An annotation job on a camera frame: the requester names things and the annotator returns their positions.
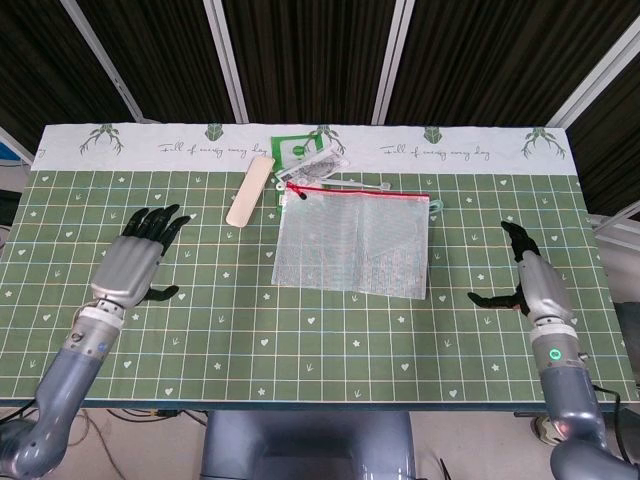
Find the black curtain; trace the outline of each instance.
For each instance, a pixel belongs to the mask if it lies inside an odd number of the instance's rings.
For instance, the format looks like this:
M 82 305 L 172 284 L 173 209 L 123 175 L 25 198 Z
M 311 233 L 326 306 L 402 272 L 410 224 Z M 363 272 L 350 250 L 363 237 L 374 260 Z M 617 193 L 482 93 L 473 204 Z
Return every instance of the black curtain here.
M 639 132 L 636 57 L 567 131 L 590 212 L 613 215 L 640 200 Z
M 0 126 L 35 152 L 47 124 L 130 120 L 58 0 L 0 2 Z
M 227 0 L 249 119 L 370 124 L 393 0 Z
M 417 0 L 387 123 L 546 124 L 637 0 Z
M 202 0 L 79 0 L 146 118 L 235 123 Z

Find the zipper pull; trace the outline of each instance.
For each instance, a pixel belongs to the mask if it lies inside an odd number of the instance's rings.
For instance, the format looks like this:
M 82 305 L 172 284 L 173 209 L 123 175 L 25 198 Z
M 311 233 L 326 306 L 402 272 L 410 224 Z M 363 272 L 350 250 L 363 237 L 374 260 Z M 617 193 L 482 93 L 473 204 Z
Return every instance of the zipper pull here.
M 291 190 L 293 190 L 294 192 L 296 192 L 298 194 L 298 196 L 302 199 L 302 200 L 306 200 L 307 199 L 307 194 L 304 193 L 302 191 L 302 189 L 296 185 L 295 183 L 291 183 L 291 182 L 287 182 L 287 188 L 290 188 Z

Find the clear plastic zipper bag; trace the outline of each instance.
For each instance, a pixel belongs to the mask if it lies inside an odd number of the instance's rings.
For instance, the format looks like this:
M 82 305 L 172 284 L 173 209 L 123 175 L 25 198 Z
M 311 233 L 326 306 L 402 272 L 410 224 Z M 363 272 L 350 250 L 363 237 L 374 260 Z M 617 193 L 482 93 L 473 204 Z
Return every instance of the clear plastic zipper bag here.
M 424 299 L 429 202 L 288 184 L 272 283 Z

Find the wooden tongue depressor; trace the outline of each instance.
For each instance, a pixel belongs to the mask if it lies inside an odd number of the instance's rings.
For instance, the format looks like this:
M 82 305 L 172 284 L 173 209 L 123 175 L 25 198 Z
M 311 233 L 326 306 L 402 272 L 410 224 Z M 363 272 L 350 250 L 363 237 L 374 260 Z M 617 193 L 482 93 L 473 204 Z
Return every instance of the wooden tongue depressor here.
M 271 157 L 255 157 L 251 161 L 240 190 L 236 193 L 236 199 L 227 213 L 229 225 L 240 228 L 247 225 L 274 162 L 275 160 Z

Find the prosthetic hand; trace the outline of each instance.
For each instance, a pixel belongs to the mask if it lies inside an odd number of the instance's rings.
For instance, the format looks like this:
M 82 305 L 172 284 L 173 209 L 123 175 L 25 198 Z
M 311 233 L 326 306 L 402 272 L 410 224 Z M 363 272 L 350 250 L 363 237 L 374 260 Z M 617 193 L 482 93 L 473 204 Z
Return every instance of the prosthetic hand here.
M 94 302 L 83 307 L 70 335 L 36 391 L 38 420 L 0 424 L 0 476 L 38 478 L 64 457 L 82 401 L 124 324 L 124 312 L 143 300 L 168 300 L 178 291 L 151 288 L 160 260 L 189 217 L 169 225 L 178 205 L 136 212 L 109 247 L 92 281 Z
M 501 223 L 511 237 L 520 283 L 510 296 L 469 298 L 482 308 L 519 308 L 533 325 L 533 354 L 549 417 L 566 439 L 551 455 L 558 480 L 640 479 L 640 468 L 607 448 L 605 425 L 589 372 L 580 353 L 566 288 L 558 272 L 540 256 L 535 241 L 515 223 Z

